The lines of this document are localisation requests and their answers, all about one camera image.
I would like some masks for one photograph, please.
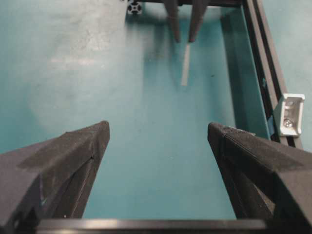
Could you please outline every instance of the teal surface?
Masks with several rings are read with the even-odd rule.
[[[108,120],[85,218],[235,218],[207,126],[267,136],[240,9],[209,10],[182,86],[186,43],[174,43],[163,7],[125,21],[119,4],[2,4],[0,153]],[[190,12],[180,11],[184,42]]]

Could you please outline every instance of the black plastic part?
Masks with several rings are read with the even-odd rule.
[[[193,0],[189,42],[194,42],[203,24],[203,18],[211,0]]]
[[[209,125],[208,141],[219,167],[224,169],[226,165],[226,169],[220,171],[230,197],[245,196],[245,191],[232,182],[235,180],[233,173],[243,173],[276,204],[275,218],[293,217],[311,226],[311,153],[218,123]],[[259,204],[251,202],[243,205],[252,209],[252,206]]]
[[[109,138],[103,121],[0,155],[0,233],[27,218],[81,217]]]
[[[169,24],[176,42],[180,42],[180,24],[177,0],[162,0],[168,14]]]

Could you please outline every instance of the metal frame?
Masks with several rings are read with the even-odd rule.
[[[139,2],[163,3],[163,0],[137,0]],[[192,4],[193,0],[178,0],[178,5]],[[283,73],[278,61],[274,41],[265,15],[262,0],[211,0],[210,6],[242,7],[249,32],[259,87],[267,121],[273,116],[283,94],[288,93]],[[275,133],[271,140],[303,149],[300,137],[279,136],[274,123]]]
[[[138,0],[140,2],[163,3],[162,0]],[[192,4],[192,0],[178,0],[179,5]],[[211,6],[242,7],[249,32],[259,87],[267,120],[273,115],[283,93],[287,93],[281,68],[278,62],[273,39],[265,16],[261,0],[211,0]],[[300,138],[272,136],[273,141],[283,145],[302,148]],[[95,233],[220,233],[220,234],[253,234],[253,233],[303,233],[306,220],[302,223],[279,220],[268,220],[276,213],[272,197],[273,191],[264,189],[265,193],[255,186],[245,173],[237,170],[233,162],[218,163],[226,184],[232,205],[239,220],[79,220],[79,219],[46,219],[39,225],[26,223],[20,226],[21,233],[30,231],[39,234],[95,234]]]

